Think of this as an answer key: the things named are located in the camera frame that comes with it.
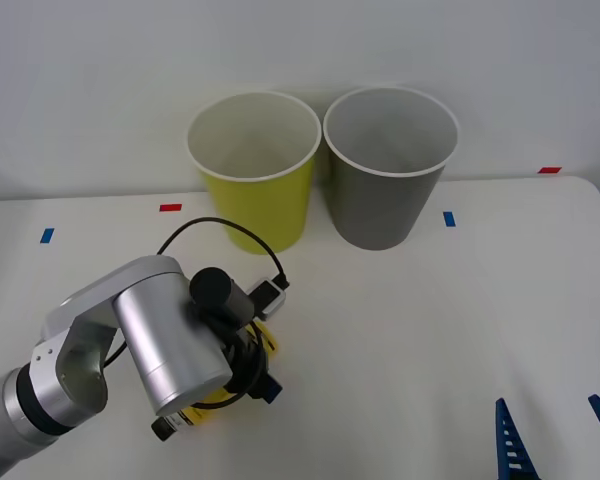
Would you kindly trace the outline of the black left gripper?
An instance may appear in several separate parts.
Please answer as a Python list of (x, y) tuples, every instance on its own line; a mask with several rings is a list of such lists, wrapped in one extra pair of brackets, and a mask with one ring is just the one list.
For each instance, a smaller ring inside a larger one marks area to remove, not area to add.
[(268, 371), (271, 339), (264, 324), (252, 321), (240, 330), (233, 330), (216, 322), (213, 330), (223, 344), (222, 351), (232, 372), (224, 390), (273, 402), (283, 387)]

